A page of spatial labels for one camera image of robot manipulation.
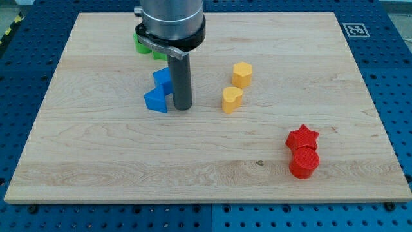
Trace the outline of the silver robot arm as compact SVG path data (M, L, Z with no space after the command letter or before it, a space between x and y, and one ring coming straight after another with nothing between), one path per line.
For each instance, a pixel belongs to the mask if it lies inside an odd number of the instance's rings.
M138 42L148 49L182 60L205 38L202 0L140 0L134 8L142 22Z

